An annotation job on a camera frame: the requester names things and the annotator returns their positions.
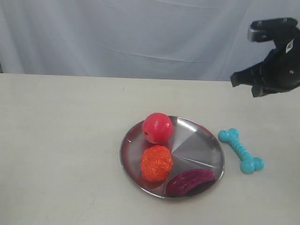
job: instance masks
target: table surface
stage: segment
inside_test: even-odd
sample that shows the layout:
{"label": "table surface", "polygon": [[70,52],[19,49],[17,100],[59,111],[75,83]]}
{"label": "table surface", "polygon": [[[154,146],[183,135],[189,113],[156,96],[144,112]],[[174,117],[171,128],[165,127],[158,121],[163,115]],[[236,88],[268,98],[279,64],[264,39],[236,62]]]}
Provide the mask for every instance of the table surface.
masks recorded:
{"label": "table surface", "polygon": [[[293,225],[300,221],[300,89],[252,98],[229,82],[0,75],[0,224]],[[182,202],[144,193],[119,159],[148,114],[237,128],[266,162],[245,175],[222,144],[225,173]]]}

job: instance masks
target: blue bone toy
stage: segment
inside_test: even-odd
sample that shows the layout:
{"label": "blue bone toy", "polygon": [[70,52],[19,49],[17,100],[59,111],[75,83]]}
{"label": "blue bone toy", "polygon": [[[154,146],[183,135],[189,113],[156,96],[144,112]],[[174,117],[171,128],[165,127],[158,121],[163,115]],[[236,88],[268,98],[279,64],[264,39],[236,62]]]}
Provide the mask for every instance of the blue bone toy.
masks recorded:
{"label": "blue bone toy", "polygon": [[264,161],[258,157],[252,157],[247,149],[239,141],[239,132],[231,128],[228,131],[221,130],[218,134],[219,141],[229,143],[231,148],[241,159],[240,170],[243,173],[253,173],[254,170],[264,168]]}

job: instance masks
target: red ball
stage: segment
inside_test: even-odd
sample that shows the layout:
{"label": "red ball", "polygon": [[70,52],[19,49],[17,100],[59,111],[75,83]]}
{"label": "red ball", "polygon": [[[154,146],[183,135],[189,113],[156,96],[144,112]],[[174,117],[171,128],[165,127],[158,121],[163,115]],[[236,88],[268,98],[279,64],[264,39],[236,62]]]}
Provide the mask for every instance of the red ball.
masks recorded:
{"label": "red ball", "polygon": [[146,140],[153,144],[165,144],[173,134],[173,124],[163,113],[153,113],[142,124]]}
{"label": "red ball", "polygon": [[160,182],[167,178],[173,166],[170,151],[161,145],[146,149],[142,155],[142,177],[149,182]]}

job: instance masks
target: white backdrop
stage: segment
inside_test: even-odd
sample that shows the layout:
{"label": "white backdrop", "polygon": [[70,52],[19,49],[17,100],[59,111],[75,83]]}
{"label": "white backdrop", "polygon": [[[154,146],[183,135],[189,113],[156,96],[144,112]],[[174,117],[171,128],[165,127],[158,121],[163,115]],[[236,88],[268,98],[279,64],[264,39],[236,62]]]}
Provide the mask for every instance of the white backdrop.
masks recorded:
{"label": "white backdrop", "polygon": [[253,20],[291,16],[300,0],[0,0],[6,73],[228,80],[273,43]]}

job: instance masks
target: metal plate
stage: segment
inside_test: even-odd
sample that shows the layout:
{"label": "metal plate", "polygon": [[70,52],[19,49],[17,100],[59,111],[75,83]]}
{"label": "metal plate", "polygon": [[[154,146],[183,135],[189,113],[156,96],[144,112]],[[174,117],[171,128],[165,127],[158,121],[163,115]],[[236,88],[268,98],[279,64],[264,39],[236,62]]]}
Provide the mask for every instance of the metal plate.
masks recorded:
{"label": "metal plate", "polygon": [[[172,153],[174,164],[165,181],[150,183],[141,176],[143,152],[153,145],[143,136],[143,121],[125,135],[120,148],[120,160],[130,179],[145,192],[165,199],[186,199],[209,189],[221,179],[224,173],[224,154],[218,140],[206,128],[184,118],[169,117],[174,125],[174,133],[166,147]],[[215,180],[199,185],[183,197],[168,197],[165,194],[165,187],[172,178],[181,172],[198,168],[212,170]]]}

